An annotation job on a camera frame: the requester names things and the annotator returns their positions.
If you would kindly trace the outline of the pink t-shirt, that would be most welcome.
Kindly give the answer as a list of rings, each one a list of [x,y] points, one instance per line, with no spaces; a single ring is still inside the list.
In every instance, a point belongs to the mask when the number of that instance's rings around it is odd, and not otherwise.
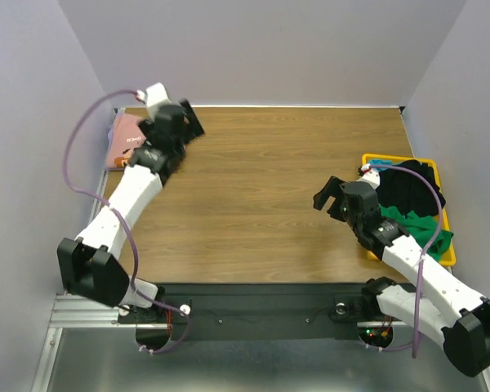
[[[108,170],[123,169],[128,164],[134,149],[145,141],[139,128],[139,123],[143,120],[141,116],[120,111],[115,118],[117,122],[105,160],[105,167]]]

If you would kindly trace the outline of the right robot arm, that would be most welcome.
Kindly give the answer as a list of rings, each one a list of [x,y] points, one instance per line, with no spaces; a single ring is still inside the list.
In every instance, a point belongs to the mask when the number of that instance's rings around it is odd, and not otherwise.
[[[417,335],[438,344],[459,372],[477,376],[490,367],[490,298],[459,281],[424,253],[404,227],[381,214],[378,185],[376,171],[352,182],[332,176],[313,196],[316,210],[332,198],[328,215],[345,222],[362,247],[416,288],[407,292],[380,278],[360,297],[360,311],[370,319],[384,314],[414,327]]]

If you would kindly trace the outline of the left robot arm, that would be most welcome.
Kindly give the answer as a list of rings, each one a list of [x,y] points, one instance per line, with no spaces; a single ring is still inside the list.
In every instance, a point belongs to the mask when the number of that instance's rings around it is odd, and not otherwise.
[[[145,141],[132,153],[115,191],[97,196],[99,213],[76,238],[63,238],[57,259],[65,290],[109,307],[133,306],[149,322],[171,307],[155,283],[138,279],[118,262],[124,243],[147,205],[179,169],[186,147],[204,130],[187,100],[159,103],[139,122]]]

